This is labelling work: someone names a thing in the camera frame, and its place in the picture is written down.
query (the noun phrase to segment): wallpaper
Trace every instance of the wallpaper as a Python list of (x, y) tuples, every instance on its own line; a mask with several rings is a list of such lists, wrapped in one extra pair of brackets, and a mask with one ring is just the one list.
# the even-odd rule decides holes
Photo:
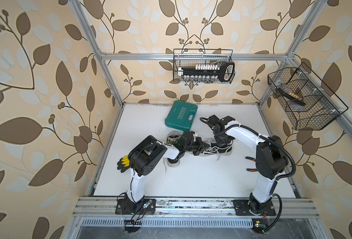
[(111, 60), (108, 67), (123, 101), (128, 103), (240, 104), (258, 102), (267, 87), (267, 75), (276, 61), (234, 61), (231, 84), (186, 83), (173, 79), (172, 63), (150, 60)]
[[(297, 59), (341, 97), (350, 107), (345, 114), (352, 119), (352, 1), (329, 0), (306, 37)], [(335, 121), (321, 131), (293, 130), (275, 96), (263, 111), (273, 133), (295, 159), (294, 177), (303, 196), (313, 199), (328, 234), (334, 239), (352, 239), (350, 137)]]
[(80, 0), (107, 53), (232, 49), (285, 53), (310, 0)]
[(0, 238), (60, 238), (93, 176), (117, 106), (83, 36), (67, 1), (0, 0)]

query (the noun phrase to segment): green toolbox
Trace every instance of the green toolbox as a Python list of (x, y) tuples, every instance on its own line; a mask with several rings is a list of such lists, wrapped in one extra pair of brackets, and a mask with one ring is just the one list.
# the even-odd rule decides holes
[(197, 110), (198, 106), (195, 104), (175, 101), (165, 119), (165, 125), (178, 130), (189, 131)]

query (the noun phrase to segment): wire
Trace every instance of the wire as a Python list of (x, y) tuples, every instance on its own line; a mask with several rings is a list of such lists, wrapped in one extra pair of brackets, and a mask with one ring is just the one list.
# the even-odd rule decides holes
[(265, 230), (262, 230), (263, 233), (269, 231), (269, 229), (272, 228), (277, 223), (277, 221), (280, 218), (281, 213), (282, 213), (282, 199), (281, 199), (281, 197), (278, 194), (273, 194), (273, 197), (274, 196), (278, 197), (278, 201), (280, 202), (280, 208), (278, 210), (277, 217), (274, 219), (274, 221)]

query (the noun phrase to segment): white platform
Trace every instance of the white platform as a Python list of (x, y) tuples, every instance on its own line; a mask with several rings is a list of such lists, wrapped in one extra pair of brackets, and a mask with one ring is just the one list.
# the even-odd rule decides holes
[[(117, 196), (129, 189), (130, 171), (121, 173), (117, 170), (117, 162), (148, 135), (164, 142), (168, 133), (175, 130), (164, 125), (170, 110), (171, 105), (125, 106), (94, 195)], [(213, 132), (199, 118), (213, 114), (220, 119), (231, 116), (260, 134), (268, 135), (256, 105), (199, 105), (191, 131), (197, 132), (203, 141), (213, 138)], [(235, 140), (233, 153), (221, 156), (219, 160), (217, 155), (201, 157), (186, 153), (175, 168), (161, 160), (147, 175), (144, 194), (153, 197), (249, 197), (259, 173), (246, 171), (246, 168), (255, 168), (255, 163), (246, 160), (245, 156), (255, 158), (255, 151)], [(284, 198), (295, 197), (286, 178), (280, 180), (275, 193)]]

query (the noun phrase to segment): black wire basket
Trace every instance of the black wire basket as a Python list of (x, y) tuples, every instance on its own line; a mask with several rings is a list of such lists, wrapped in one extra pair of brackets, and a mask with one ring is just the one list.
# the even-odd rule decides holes
[(348, 107), (317, 74), (310, 70), (321, 80), (322, 87), (316, 86), (307, 76), (307, 69), (310, 68), (303, 64), (270, 73), (268, 85), (295, 130), (322, 130)]
[(173, 79), (185, 83), (230, 84), (235, 76), (233, 50), (174, 49)]

